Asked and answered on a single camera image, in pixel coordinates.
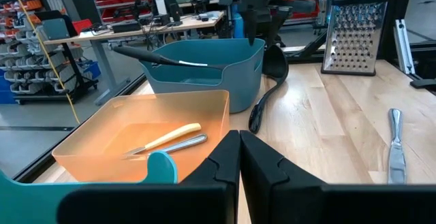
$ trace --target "yellow handle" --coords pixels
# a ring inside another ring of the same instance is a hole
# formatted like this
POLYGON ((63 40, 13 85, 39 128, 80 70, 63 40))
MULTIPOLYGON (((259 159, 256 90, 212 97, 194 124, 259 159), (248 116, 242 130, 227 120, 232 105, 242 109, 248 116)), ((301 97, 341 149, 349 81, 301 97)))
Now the yellow handle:
POLYGON ((178 129, 175 129, 174 131, 171 131, 170 133, 160 137, 159 139, 148 143, 147 145, 144 146, 144 149, 150 150, 150 149, 155 148, 157 146, 160 146, 166 142, 169 142, 170 140, 181 137, 182 135, 186 135, 187 133, 191 133, 193 131, 198 131, 201 129, 202 129, 202 127, 199 123, 192 123, 192 124, 182 126, 178 129))

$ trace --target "box grater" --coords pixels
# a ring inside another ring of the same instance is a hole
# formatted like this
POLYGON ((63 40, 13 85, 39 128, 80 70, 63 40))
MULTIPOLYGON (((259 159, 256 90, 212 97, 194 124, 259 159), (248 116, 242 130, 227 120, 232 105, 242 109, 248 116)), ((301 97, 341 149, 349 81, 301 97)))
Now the box grater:
POLYGON ((374 76, 385 10, 386 0, 333 2, 321 72, 374 76))

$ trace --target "workbench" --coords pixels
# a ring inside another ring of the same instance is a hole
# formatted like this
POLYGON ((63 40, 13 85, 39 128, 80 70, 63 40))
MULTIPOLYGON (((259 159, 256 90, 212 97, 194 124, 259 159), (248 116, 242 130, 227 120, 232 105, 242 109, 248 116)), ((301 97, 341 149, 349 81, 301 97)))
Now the workbench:
MULTIPOLYGON (((407 183, 436 183, 436 97, 416 90, 384 60, 377 75, 321 74, 321 63, 290 65, 270 98, 257 137, 304 170, 329 183, 386 184, 391 134, 388 110, 403 111, 407 183)), ((258 99, 275 82, 262 77, 258 99)), ((148 82, 134 95, 150 94, 148 82)), ((248 130, 251 108, 231 114, 230 129, 248 130)), ((35 182, 75 181, 57 163, 35 182)), ((240 183, 238 223, 250 223, 240 183)))
MULTIPOLYGON (((206 27, 214 27, 222 18, 223 18, 224 12, 219 12, 218 18, 216 20, 209 19, 206 22, 203 22, 201 20, 193 19, 192 16, 181 16, 181 22, 183 22, 182 25, 179 25, 177 27, 153 27, 153 32, 159 32, 159 33, 177 33, 177 32, 184 32, 185 37, 187 37, 187 31, 191 29, 201 29, 206 27)), ((127 84, 130 83, 130 78, 124 79, 121 83, 117 84, 114 74, 112 72, 112 69, 110 67, 108 57, 106 56, 106 53, 104 52, 102 42, 106 41, 108 39, 116 39, 116 38, 122 38, 122 37, 133 37, 133 36, 141 36, 144 35, 144 32, 148 33, 150 30, 150 26, 143 26, 143 30, 139 31, 129 31, 124 33, 114 33, 113 31, 103 31, 105 33, 97 32, 92 34, 92 32, 88 32, 76 37, 71 37, 67 39, 56 39, 56 40, 48 40, 45 41, 45 44, 64 44, 69 42, 83 42, 83 41, 90 41, 91 45, 93 47, 95 56, 97 58, 97 61, 99 63, 99 67, 102 71, 102 76, 107 79, 108 81, 108 90, 102 93, 100 97, 98 97, 95 100, 95 105, 102 105, 106 103, 110 98, 114 97, 117 93, 122 91, 127 84)))

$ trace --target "gray floor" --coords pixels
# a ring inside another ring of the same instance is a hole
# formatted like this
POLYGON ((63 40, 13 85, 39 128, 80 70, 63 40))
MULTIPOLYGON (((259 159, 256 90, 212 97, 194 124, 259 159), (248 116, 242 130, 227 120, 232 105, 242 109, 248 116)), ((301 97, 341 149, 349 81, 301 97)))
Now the gray floor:
MULTIPOLYGON (((436 3, 422 3, 433 0, 410 0, 406 15, 408 29, 436 39, 436 3)), ((287 46, 305 46, 316 39, 310 25, 284 27, 280 36, 287 46)), ((411 43, 423 42, 426 39, 409 33, 411 43)), ((84 55, 95 59, 89 43, 82 43, 84 55)), ((115 77, 121 81, 127 77, 132 79, 142 73, 139 62, 106 50, 115 77)), ((94 100, 106 90, 103 76, 99 77, 98 91, 92 90, 89 95, 75 104, 80 121, 84 121, 97 111, 99 107, 94 100)), ((65 126, 74 127, 77 123, 68 103, 29 103, 23 106, 0 105, 0 126, 65 126)), ((67 132, 52 131, 0 131, 0 169, 8 176, 17 174, 23 167, 40 156, 44 151, 65 137, 67 132)))

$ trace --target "white bottle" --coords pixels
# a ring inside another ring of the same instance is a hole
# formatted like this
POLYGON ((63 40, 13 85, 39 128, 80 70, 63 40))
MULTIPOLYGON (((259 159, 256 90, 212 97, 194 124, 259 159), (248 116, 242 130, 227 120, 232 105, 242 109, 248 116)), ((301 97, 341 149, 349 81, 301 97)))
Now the white bottle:
POLYGON ((155 0, 159 14, 166 14, 165 0, 155 0))

